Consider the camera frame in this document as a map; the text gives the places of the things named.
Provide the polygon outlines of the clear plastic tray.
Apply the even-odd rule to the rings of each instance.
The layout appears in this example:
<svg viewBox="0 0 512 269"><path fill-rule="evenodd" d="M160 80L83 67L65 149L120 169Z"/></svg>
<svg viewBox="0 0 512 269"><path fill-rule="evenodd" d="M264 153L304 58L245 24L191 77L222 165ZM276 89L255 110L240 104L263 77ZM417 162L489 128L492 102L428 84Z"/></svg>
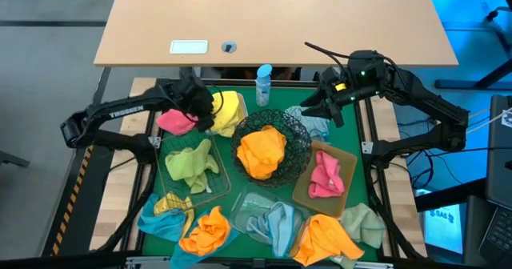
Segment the clear plastic tray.
<svg viewBox="0 0 512 269"><path fill-rule="evenodd" d="M247 235L247 233L246 233L247 219L251 215L258 216L258 215L263 215L265 213L268 213L270 208L276 202L286 203L288 205L295 207L298 214L303 218L302 226L305 224L305 221L310 217L310 213L307 209L293 205L291 202L288 202L285 199L280 198L277 195L272 194L268 191L255 190L254 188L249 187L249 188L245 188L239 194L234 205L232 206L231 213L230 213L230 225L237 231L240 231L241 233ZM271 245L268 245L268 246L270 246L271 253L273 255L272 246ZM291 249L289 250L286 257L291 257Z"/></svg>

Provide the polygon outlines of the white rectangular desk plate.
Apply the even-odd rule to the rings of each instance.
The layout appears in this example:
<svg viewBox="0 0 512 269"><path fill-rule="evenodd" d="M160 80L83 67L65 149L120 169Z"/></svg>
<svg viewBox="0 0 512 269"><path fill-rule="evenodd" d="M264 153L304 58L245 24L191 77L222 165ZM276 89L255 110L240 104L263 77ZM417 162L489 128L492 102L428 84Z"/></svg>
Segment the white rectangular desk plate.
<svg viewBox="0 0 512 269"><path fill-rule="evenodd" d="M173 40L170 44L171 54L206 54L207 40Z"/></svg>

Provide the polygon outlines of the black desk foot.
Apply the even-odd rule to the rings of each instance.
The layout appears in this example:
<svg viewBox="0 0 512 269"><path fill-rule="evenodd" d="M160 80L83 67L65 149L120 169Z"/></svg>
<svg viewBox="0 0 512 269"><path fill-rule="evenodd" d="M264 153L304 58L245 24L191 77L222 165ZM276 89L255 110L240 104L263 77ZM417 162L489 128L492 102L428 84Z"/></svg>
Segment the black desk foot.
<svg viewBox="0 0 512 269"><path fill-rule="evenodd" d="M509 74L512 74L512 58L478 81L438 79L434 87L447 90L512 91L512 81L502 81Z"/></svg>

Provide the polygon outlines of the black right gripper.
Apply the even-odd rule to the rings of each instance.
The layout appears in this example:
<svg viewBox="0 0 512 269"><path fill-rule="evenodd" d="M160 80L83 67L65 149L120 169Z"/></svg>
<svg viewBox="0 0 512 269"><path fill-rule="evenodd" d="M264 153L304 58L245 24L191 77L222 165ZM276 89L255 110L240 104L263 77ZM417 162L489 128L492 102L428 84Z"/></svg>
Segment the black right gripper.
<svg viewBox="0 0 512 269"><path fill-rule="evenodd" d="M347 82L342 81L340 74L329 67L320 75L319 89L300 103L301 106L311 106L306 108L302 115L328 118L336 127L344 126L342 109L352 103Z"/></svg>

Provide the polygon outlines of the light blue spray bottle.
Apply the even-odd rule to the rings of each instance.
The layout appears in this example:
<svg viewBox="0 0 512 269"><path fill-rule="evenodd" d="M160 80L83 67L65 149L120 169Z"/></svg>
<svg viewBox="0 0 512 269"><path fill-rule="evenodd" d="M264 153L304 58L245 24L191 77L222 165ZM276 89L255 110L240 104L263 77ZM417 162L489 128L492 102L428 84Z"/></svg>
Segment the light blue spray bottle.
<svg viewBox="0 0 512 269"><path fill-rule="evenodd" d="M257 70L256 82L256 103L260 107L267 106L270 101L271 72L273 67L264 64Z"/></svg>

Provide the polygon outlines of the black equipment case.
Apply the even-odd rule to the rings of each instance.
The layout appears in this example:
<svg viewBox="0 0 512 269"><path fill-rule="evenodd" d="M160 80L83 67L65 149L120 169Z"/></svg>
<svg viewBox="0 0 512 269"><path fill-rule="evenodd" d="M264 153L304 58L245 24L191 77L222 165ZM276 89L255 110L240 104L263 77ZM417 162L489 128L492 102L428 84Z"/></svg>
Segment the black equipment case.
<svg viewBox="0 0 512 269"><path fill-rule="evenodd" d="M512 95L491 97L486 197L512 210Z"/></svg>

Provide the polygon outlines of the black keyboard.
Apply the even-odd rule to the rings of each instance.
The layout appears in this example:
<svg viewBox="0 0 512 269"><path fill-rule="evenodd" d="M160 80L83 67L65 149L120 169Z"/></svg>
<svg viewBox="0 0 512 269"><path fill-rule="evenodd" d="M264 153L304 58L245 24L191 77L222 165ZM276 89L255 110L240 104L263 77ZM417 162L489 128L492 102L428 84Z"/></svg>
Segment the black keyboard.
<svg viewBox="0 0 512 269"><path fill-rule="evenodd" d="M512 210L496 208L479 253L496 269L512 269Z"/></svg>

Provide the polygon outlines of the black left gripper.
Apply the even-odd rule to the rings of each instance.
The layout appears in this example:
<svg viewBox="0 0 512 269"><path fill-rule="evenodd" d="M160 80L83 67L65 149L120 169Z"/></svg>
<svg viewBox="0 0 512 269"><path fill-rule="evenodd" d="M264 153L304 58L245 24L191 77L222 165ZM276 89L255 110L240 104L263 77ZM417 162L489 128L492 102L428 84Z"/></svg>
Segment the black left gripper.
<svg viewBox="0 0 512 269"><path fill-rule="evenodd" d="M214 125L213 96L198 78L180 78L172 82L172 100L175 109L197 112L198 130L205 132Z"/></svg>

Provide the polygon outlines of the pale green microfiber towel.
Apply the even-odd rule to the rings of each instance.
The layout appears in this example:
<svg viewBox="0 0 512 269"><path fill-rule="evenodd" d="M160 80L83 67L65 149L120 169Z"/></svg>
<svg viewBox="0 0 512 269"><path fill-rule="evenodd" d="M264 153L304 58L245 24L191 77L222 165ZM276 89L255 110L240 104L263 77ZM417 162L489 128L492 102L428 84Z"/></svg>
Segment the pale green microfiber towel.
<svg viewBox="0 0 512 269"><path fill-rule="evenodd" d="M364 243L374 249L381 247L386 225L366 204L345 209L338 221L355 243Z"/></svg>

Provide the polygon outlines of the grey furniture leg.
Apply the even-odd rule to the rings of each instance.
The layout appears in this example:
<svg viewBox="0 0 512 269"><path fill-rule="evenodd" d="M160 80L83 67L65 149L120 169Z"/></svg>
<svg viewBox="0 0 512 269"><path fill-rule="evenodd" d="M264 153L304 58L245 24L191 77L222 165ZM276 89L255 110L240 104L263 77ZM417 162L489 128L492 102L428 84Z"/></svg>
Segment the grey furniture leg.
<svg viewBox="0 0 512 269"><path fill-rule="evenodd" d="M28 167L30 162L15 155L0 151L0 165L1 164L13 164L18 167Z"/></svg>

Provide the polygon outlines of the light blue microfiber towel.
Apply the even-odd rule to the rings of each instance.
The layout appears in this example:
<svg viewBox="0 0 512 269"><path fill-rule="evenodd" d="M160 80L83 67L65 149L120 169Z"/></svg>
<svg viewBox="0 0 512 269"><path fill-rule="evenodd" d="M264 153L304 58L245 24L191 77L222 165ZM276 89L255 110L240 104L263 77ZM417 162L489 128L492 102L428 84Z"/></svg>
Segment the light blue microfiber towel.
<svg viewBox="0 0 512 269"><path fill-rule="evenodd" d="M303 218L296 208L276 202L267 214L267 229L275 257L286 257L297 237Z"/></svg>

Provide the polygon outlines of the lime green microfiber towel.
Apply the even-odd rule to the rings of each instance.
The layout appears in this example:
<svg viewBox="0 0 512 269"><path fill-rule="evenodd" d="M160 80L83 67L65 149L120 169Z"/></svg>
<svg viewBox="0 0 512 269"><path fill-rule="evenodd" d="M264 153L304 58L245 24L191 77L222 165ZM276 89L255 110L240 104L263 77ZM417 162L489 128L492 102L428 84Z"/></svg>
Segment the lime green microfiber towel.
<svg viewBox="0 0 512 269"><path fill-rule="evenodd" d="M219 166L210 154L212 142L203 139L193 149L186 147L182 151L172 151L165 157L166 169L174 181L184 180L190 193L199 194L203 191L211 193L206 171L219 173Z"/></svg>

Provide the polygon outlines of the grey office chair base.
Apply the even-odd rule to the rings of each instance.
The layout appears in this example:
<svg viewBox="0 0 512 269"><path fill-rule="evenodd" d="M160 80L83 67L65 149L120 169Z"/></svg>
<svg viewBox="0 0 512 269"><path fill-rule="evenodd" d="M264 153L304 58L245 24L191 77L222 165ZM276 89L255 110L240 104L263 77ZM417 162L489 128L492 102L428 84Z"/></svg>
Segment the grey office chair base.
<svg viewBox="0 0 512 269"><path fill-rule="evenodd" d="M500 11L507 12L507 13L512 12L512 10L508 6L498 6L494 10L492 10L491 12L488 13L488 15L486 16L486 20L488 22L492 22L498 16L498 13ZM508 43L505 34L498 29L494 29L494 32L497 35L504 51L507 54L509 54L512 51L512 45L510 43Z"/></svg>

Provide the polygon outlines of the light wooden desk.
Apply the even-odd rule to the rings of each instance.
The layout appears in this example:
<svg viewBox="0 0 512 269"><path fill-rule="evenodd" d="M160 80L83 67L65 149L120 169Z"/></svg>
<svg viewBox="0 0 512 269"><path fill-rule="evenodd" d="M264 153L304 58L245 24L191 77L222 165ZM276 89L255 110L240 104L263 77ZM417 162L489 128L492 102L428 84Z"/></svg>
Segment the light wooden desk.
<svg viewBox="0 0 512 269"><path fill-rule="evenodd" d="M207 40L206 54L171 54ZM234 53L222 44L237 44ZM97 66L329 66L322 49L401 66L456 66L431 0L114 0Z"/></svg>

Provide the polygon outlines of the silver metal bracket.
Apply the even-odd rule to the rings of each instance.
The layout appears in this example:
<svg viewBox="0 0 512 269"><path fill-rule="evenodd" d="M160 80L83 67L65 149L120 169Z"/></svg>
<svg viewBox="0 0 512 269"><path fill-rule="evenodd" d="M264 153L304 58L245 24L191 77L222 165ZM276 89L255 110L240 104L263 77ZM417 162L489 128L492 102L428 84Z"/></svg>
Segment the silver metal bracket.
<svg viewBox="0 0 512 269"><path fill-rule="evenodd" d="M125 269L152 269L153 267L162 267L169 269L169 256L137 256L129 257L124 264Z"/></svg>
<svg viewBox="0 0 512 269"><path fill-rule="evenodd" d="M376 262L352 262L350 269L394 269L392 263L376 263Z"/></svg>

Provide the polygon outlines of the tan plastic tray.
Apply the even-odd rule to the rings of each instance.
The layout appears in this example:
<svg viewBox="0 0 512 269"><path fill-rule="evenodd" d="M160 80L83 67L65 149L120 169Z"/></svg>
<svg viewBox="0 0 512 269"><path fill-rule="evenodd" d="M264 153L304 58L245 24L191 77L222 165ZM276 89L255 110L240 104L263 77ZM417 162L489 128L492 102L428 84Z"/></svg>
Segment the tan plastic tray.
<svg viewBox="0 0 512 269"><path fill-rule="evenodd" d="M345 209L346 201L348 199L350 185L354 177L354 171L357 165L358 158L346 151L342 151L336 147L332 147L326 143L313 141L312 156L306 167L306 170L299 177L294 188L292 199L301 207L305 207L311 211L315 211L324 215L329 215L335 218L342 216ZM315 154L318 151L325 151L328 155L336 158L340 165L340 177L344 182L345 191L339 197L330 198L316 198L312 199L308 195L308 188L310 185L310 177L314 167L316 166Z"/></svg>

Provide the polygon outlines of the black aluminium table frame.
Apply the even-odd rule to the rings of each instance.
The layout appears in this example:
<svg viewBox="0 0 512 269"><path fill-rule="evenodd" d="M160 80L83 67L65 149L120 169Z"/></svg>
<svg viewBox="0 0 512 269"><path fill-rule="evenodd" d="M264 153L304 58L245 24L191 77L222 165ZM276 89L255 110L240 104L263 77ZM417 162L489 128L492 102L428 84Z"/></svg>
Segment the black aluminium table frame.
<svg viewBox="0 0 512 269"><path fill-rule="evenodd" d="M207 86L253 86L255 88L255 81L253 80L235 80L235 79L206 79L204 83ZM273 86L285 87L315 87L317 84L311 81L279 81ZM358 105L354 106L354 113L357 118L358 135L360 140L360 149L362 156L362 141L375 140L378 137L377 127L375 125L374 109L376 108L370 101L361 101ZM388 186L386 180L386 171L379 168L375 171L376 176L371 176L371 169L367 165L363 165L364 175L366 180L366 190L368 202L371 200L368 190L371 185L375 186L375 194L381 199L382 209L392 217L391 202L388 194ZM142 193L142 184L150 186L150 189L154 190L156 180L156 166L151 165L147 167L148 173L144 172L144 167L137 167L135 171L134 187L132 190L132 196L130 198L129 208L133 209L135 204L135 197ZM123 250L134 249L134 253L139 256L145 256L142 253L142 244L146 234L141 232L136 225L136 222L132 222L131 228L125 233L120 242L120 248ZM402 249L400 248L396 238L393 234L388 233L384 238L382 248L378 250L369 249L363 258L365 261L379 261L392 263L402 257ZM230 263L208 263L208 264L223 264L223 265L236 265L236 266L252 266L255 268L264 267L296 267L297 262L292 259L274 259L273 262L268 263L265 259L252 259L252 261L232 261Z"/></svg>

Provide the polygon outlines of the white box with blue print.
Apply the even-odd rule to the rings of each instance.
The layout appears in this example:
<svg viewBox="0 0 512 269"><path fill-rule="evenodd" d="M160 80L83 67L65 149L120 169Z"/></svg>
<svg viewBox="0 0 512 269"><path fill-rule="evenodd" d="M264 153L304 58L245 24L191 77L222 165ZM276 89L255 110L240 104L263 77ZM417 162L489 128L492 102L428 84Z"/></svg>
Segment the white box with blue print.
<svg viewBox="0 0 512 269"><path fill-rule="evenodd" d="M424 212L424 236L427 244L462 253L462 225L459 205Z"/></svg>

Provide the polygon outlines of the green table mat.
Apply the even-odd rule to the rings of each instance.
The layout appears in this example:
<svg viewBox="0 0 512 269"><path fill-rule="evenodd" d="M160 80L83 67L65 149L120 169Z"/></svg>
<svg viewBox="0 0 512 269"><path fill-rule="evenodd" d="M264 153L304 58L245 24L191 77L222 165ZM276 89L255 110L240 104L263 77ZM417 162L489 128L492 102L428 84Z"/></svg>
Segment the green table mat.
<svg viewBox="0 0 512 269"><path fill-rule="evenodd" d="M217 85L210 89L215 92L217 90L235 90L244 97L246 108L250 113L260 111L261 108L255 102L255 88L253 86L221 86ZM272 86L270 92L270 109L285 110L290 106L298 105L304 99L314 93L316 88L313 87L292 87L292 86ZM330 135L328 142L331 146L337 147L343 151L347 151L357 158L361 158L360 140L358 135L357 118L352 106L346 106L342 110L344 126L337 128L330 127ZM230 179L230 192L205 203L196 209L198 214L209 210L211 207L220 206L222 213L228 215L230 208L234 205L240 191L242 191L249 180L234 166L234 160L230 153L230 140L217 137L215 143L222 157L223 164L227 170ZM362 161L358 160L355 168L354 177L350 184L346 206L352 207L359 203L368 203L366 180ZM175 244L155 237L146 235L142 244L142 253L145 256L171 256L174 253ZM245 234L239 235L228 246L221 249L219 253L212 255L206 259L207 263L230 263L232 261L252 261L252 259L265 259L268 263L274 261L271 249L268 245L259 243Z"/></svg>

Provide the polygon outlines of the black yellow hazard strip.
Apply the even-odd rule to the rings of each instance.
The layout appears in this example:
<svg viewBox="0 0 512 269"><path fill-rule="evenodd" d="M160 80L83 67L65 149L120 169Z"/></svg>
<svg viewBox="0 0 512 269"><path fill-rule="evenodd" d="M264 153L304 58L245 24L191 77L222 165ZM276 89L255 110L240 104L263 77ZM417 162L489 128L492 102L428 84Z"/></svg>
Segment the black yellow hazard strip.
<svg viewBox="0 0 512 269"><path fill-rule="evenodd" d="M57 232L52 243L52 248L50 251L50 256L57 256L60 245L62 244L64 234L66 233L66 229L69 226L69 221L74 209L74 205L77 202L78 194L80 191L80 187L82 185L82 181L84 179L84 175L86 172L86 168L89 162L88 157L84 157L80 162L80 166L74 172L77 174L74 179L72 179L72 187L70 188L70 192L67 195L64 195L65 205L63 207L63 212L58 217L58 227Z"/></svg>

